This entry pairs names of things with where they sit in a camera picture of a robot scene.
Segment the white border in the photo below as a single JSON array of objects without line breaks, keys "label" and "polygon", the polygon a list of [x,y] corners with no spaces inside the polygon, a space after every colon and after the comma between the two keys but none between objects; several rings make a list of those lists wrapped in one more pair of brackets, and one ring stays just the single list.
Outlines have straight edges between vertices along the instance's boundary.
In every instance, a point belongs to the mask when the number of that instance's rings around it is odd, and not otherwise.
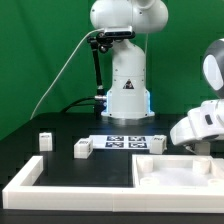
[{"label": "white border", "polygon": [[[223,160],[213,159],[213,164],[216,167],[215,172],[221,175],[223,173],[221,170],[224,168]],[[32,186],[42,171],[43,157],[33,156],[3,190],[3,208],[224,213],[223,188],[155,187],[146,189],[139,187]]]}]

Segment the black cable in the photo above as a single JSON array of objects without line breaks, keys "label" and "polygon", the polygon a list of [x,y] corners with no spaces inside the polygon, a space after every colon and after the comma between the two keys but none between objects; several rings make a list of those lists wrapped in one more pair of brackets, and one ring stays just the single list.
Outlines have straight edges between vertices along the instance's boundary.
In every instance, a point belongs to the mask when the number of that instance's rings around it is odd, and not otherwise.
[{"label": "black cable", "polygon": [[81,98],[79,100],[74,101],[73,103],[71,103],[70,105],[68,105],[67,107],[65,107],[63,110],[61,110],[60,113],[66,113],[67,110],[69,110],[71,107],[76,106],[77,104],[83,102],[83,101],[87,101],[87,100],[94,100],[95,98],[93,96],[91,97],[86,97],[86,98]]}]

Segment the black table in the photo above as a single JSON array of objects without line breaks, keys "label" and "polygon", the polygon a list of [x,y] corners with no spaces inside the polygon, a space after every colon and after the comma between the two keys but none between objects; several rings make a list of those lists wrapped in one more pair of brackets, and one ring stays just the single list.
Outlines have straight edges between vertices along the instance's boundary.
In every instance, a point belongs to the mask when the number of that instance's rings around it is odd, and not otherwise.
[{"label": "black table", "polygon": [[[87,160],[73,158],[73,146],[89,135],[166,135],[165,154],[191,154],[171,143],[169,131],[180,115],[157,115],[153,122],[118,126],[95,119],[93,114],[47,113],[35,117],[0,142],[0,190],[33,155],[44,156],[44,172],[35,185],[133,187],[132,154],[147,150],[94,150]],[[52,132],[53,152],[39,152],[39,133]],[[223,143],[212,144],[213,157],[223,158]],[[3,210],[0,194],[0,223],[223,223],[224,214],[78,212]]]}]

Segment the white robot head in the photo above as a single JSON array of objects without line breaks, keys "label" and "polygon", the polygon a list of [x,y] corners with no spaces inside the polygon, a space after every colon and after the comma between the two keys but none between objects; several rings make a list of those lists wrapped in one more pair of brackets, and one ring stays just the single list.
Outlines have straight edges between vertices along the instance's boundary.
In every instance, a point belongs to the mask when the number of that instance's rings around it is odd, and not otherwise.
[{"label": "white robot head", "polygon": [[90,19],[96,29],[132,26],[135,33],[163,29],[168,10],[161,0],[97,0]]}]

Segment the wire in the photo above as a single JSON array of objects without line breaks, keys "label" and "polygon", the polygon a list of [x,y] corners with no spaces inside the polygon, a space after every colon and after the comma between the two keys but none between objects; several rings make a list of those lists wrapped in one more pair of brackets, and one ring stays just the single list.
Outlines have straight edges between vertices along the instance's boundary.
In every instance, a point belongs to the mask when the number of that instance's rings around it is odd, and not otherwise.
[{"label": "wire", "polygon": [[81,103],[83,101],[87,101],[87,100],[94,100],[95,98],[90,96],[90,97],[86,97],[86,98],[81,98],[79,100],[76,100],[75,102],[71,103],[70,105],[68,105],[67,107],[65,107],[63,110],[61,110],[60,113],[66,113],[67,110],[69,110],[71,107],[77,106],[78,103]]},{"label": "wire", "polygon": [[75,55],[75,53],[77,52],[77,50],[79,49],[79,47],[81,46],[81,44],[84,42],[84,40],[92,33],[95,32],[99,32],[99,31],[103,31],[103,29],[97,29],[97,30],[93,30],[89,33],[87,33],[82,40],[79,42],[79,44],[77,45],[77,47],[75,48],[75,50],[72,52],[71,56],[68,58],[68,60],[65,62],[64,66],[62,67],[62,69],[60,70],[60,72],[58,73],[58,75],[56,76],[56,78],[54,79],[54,81],[52,82],[52,84],[50,85],[50,87],[47,89],[47,91],[44,93],[44,95],[41,97],[41,99],[39,100],[39,102],[37,103],[31,117],[30,120],[32,120],[34,118],[34,115],[37,111],[37,109],[39,108],[39,106],[41,105],[41,103],[43,102],[43,100],[45,99],[45,97],[47,96],[47,94],[51,91],[51,89],[53,88],[54,84],[57,82],[57,80],[59,79],[59,77],[61,76],[61,74],[63,73],[63,71],[65,70],[65,68],[67,67],[68,63],[71,61],[71,59],[73,58],[73,56]]}]

